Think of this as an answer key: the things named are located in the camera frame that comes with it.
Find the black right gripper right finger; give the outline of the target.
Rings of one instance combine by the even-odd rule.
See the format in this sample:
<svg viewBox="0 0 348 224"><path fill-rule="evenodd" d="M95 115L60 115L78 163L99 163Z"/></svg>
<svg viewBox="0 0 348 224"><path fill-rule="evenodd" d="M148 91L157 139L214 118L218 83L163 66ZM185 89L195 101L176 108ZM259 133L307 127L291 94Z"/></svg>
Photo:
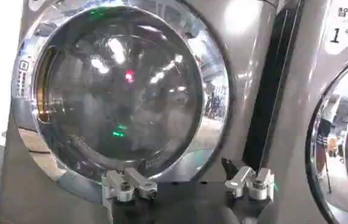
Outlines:
<svg viewBox="0 0 348 224"><path fill-rule="evenodd" d="M252 200L274 200L275 175L271 169L263 167L255 171L249 166L237 167L226 158L221 163L226 173L224 185L235 199L243 197L247 190Z"/></svg>

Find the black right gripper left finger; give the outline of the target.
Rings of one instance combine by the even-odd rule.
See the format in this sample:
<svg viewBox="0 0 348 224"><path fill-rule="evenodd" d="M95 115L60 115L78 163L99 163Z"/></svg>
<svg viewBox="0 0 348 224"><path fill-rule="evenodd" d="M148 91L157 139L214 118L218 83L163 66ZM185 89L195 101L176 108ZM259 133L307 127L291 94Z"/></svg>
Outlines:
<svg viewBox="0 0 348 224"><path fill-rule="evenodd" d="M158 193L158 184L132 167L125 168L122 173L107 170L102 175L101 184L102 205L106 208L111 200L129 203L135 195L144 200L154 200Z"/></svg>

